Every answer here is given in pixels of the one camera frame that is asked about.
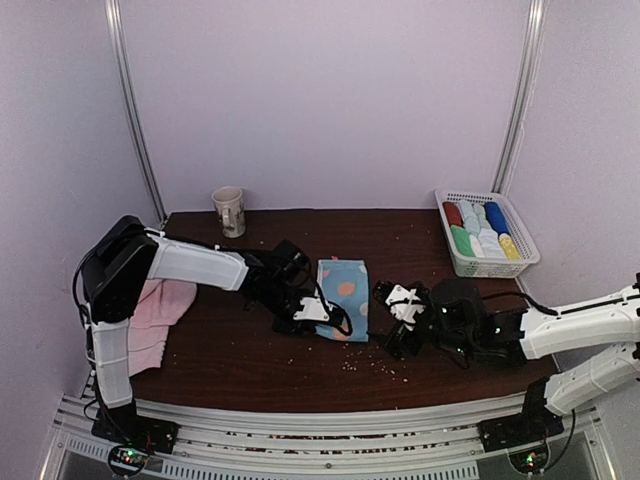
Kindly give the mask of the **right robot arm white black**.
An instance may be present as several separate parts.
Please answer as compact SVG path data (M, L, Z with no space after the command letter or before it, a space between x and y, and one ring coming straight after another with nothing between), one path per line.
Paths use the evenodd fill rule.
M487 299L465 279L432 288L379 282L374 299L394 318L376 340L395 358L415 356L424 344L471 362L522 366L552 354L604 345L573 369L532 383L513 419L519 440L535 440L576 407L639 375L639 286L555 308L534 300L525 309L491 312Z

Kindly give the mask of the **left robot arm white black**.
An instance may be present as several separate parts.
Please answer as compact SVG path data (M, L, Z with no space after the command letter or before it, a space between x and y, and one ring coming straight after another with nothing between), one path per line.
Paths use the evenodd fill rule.
M123 444L143 436L130 377L158 366L168 328L189 308L200 285L262 304L278 332L329 321L320 288L294 283L308 265L289 241L272 250L207 246L147 228L135 216L121 217L80 261L72 285L89 330L106 429Z

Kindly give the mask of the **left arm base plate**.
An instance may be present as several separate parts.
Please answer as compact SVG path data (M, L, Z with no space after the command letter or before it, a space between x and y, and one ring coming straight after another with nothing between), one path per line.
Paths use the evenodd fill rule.
M117 444L135 447L147 453L171 454L179 426L170 421L138 416L132 424L115 426L110 420L98 417L92 425L93 436Z

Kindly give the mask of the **blue polka dot towel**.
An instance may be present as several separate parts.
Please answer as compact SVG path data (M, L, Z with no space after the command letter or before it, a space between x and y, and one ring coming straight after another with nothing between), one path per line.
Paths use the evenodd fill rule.
M345 336L331 326L316 327L316 334L335 341L369 341L369 280L363 260L320 259L317 281L328 303L335 303L348 314L352 333Z

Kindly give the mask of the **pink towel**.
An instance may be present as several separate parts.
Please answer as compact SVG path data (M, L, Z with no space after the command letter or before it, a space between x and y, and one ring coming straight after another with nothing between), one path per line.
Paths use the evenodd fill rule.
M128 367L133 377L160 368L169 330L196 299L195 283L147 280L128 328Z

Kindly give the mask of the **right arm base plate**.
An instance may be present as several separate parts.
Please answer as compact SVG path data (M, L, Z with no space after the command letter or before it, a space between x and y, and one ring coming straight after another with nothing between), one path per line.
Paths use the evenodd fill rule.
M562 418L553 414L533 417L515 414L481 421L477 428L486 453L541 442L564 432Z

